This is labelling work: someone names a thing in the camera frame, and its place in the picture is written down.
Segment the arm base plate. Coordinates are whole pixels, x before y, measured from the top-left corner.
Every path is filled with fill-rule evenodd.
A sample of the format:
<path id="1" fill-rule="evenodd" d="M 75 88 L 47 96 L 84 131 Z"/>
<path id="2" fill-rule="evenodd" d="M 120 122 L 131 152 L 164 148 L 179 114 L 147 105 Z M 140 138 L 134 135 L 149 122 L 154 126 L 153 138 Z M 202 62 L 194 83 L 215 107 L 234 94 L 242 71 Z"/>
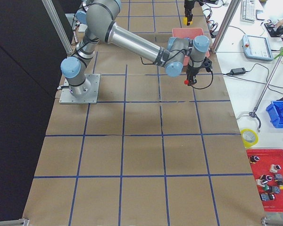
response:
<path id="1" fill-rule="evenodd" d="M 96 104 L 99 95 L 101 74 L 85 74 L 83 85 L 74 87 L 64 79 L 59 98 L 60 104 Z"/>

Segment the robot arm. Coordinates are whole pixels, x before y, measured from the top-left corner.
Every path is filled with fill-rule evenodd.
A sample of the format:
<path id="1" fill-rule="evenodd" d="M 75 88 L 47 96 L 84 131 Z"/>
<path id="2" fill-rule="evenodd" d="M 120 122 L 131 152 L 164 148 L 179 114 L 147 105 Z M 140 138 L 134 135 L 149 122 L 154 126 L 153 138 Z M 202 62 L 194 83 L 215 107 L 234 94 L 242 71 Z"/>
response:
<path id="1" fill-rule="evenodd" d="M 115 19 L 121 7 L 119 0 L 85 0 L 78 9 L 75 16 L 87 28 L 72 55 L 60 65 L 71 97 L 85 97 L 94 91 L 84 72 L 94 57 L 95 46 L 99 41 L 124 48 L 149 60 L 153 65 L 163 67 L 170 77 L 181 74 L 184 58 L 188 56 L 187 79 L 184 82 L 187 86 L 196 84 L 196 75 L 200 69 L 212 72 L 212 62 L 206 57 L 210 44 L 206 36 L 199 35 L 194 39 L 171 37 L 167 48 L 160 47 L 117 24 Z"/>
<path id="2" fill-rule="evenodd" d="M 77 12 L 75 13 L 76 19 L 82 23 L 82 24 L 87 24 L 86 22 L 86 13 L 89 8 L 89 6 L 92 5 L 94 1 L 93 0 L 83 0 L 82 5 L 79 7 Z M 192 10 L 195 7 L 196 0 L 185 0 L 184 1 L 184 23 L 189 26 L 192 23 L 193 19 L 193 13 Z"/>

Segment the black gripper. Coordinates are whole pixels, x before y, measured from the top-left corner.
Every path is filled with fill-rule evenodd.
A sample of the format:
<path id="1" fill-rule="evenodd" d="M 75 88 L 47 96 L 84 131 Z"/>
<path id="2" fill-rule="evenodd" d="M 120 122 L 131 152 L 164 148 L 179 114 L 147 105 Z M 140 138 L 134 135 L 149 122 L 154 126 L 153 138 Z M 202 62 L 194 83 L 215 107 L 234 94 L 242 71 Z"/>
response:
<path id="1" fill-rule="evenodd" d="M 212 61 L 208 58 L 204 58 L 204 60 L 199 62 L 194 61 L 191 58 L 189 59 L 186 74 L 190 86 L 193 86 L 197 83 L 196 75 L 202 68 L 205 68 L 208 73 L 212 72 Z"/>
<path id="2" fill-rule="evenodd" d="M 193 19 L 192 10 L 194 8 L 194 5 L 195 5 L 195 0 L 185 0 L 184 1 L 184 13 L 185 13 L 185 17 L 187 17 L 189 21 Z"/>

